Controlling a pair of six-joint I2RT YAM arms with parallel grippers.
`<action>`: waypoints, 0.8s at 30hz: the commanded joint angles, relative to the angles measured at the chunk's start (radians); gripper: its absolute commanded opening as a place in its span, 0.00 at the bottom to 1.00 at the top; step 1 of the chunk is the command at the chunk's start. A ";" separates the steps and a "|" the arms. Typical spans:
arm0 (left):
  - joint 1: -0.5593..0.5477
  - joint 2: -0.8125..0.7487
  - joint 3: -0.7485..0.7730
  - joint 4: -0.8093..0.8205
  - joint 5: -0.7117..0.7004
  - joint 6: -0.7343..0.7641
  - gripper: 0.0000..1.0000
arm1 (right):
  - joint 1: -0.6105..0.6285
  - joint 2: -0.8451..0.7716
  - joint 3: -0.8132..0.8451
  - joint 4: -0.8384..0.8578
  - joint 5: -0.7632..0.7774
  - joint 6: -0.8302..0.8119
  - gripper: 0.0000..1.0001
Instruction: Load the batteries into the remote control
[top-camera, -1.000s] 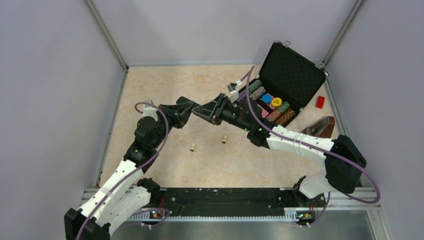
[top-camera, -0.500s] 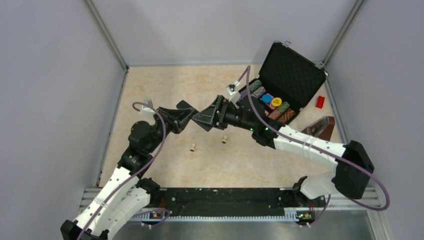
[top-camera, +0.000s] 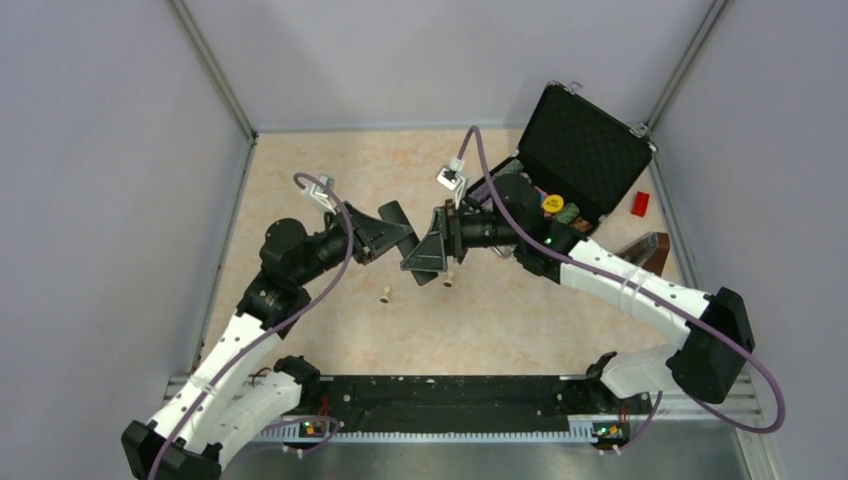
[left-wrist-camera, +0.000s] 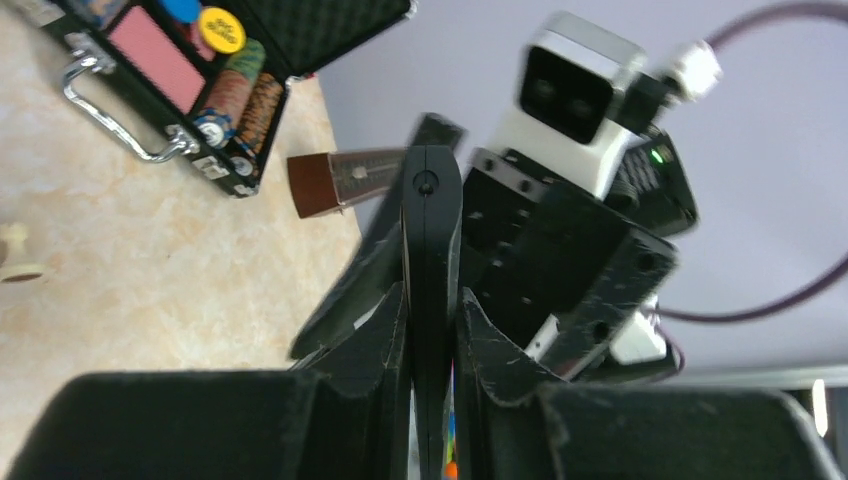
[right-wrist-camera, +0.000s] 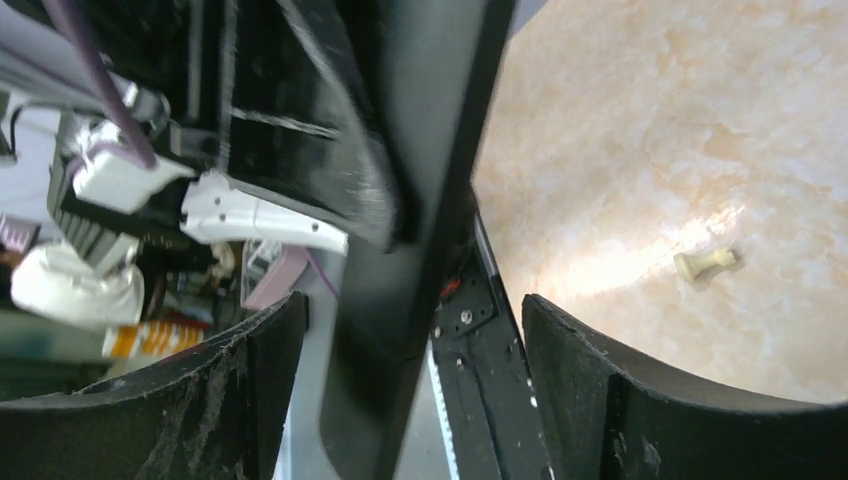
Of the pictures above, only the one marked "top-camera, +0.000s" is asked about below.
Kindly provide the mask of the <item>black remote control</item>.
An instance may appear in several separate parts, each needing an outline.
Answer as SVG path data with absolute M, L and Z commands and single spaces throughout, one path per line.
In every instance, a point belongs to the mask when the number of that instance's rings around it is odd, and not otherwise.
M 403 208 L 397 200 L 390 201 L 378 208 L 378 214 L 384 221 L 390 223 L 402 224 L 407 227 L 411 226 L 411 222 L 406 216 Z M 412 231 L 403 240 L 397 244 L 397 248 L 403 259 L 410 254 L 420 243 L 419 237 Z M 413 278 L 419 286 L 426 285 L 436 279 L 438 274 L 435 272 L 411 271 Z

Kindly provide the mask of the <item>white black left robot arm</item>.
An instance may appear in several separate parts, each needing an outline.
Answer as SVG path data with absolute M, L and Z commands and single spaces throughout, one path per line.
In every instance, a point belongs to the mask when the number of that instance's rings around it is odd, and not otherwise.
M 245 290 L 224 333 L 181 390 L 146 422 L 133 421 L 121 443 L 137 479 L 218 479 L 232 459 L 274 419 L 319 404 L 320 386 L 308 363 L 271 373 L 238 397 L 260 360 L 275 350 L 306 311 L 316 305 L 307 283 L 350 261 L 368 264 L 414 230 L 396 201 L 376 217 L 349 204 L 325 215 L 310 234 L 293 218 L 271 224 L 260 250 L 261 269 Z

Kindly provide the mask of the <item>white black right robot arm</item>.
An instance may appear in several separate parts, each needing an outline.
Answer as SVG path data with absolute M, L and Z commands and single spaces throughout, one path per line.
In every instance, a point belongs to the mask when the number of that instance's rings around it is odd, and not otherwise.
M 709 294 L 669 282 L 608 252 L 571 226 L 544 216 L 539 192 L 508 174 L 494 185 L 504 211 L 435 208 L 428 233 L 401 267 L 441 273 L 471 248 L 515 247 L 530 273 L 592 294 L 658 331 L 666 344 L 636 353 L 608 353 L 586 385 L 589 404 L 612 412 L 643 392 L 679 389 L 695 400 L 721 404 L 755 346 L 743 297 L 722 287 Z

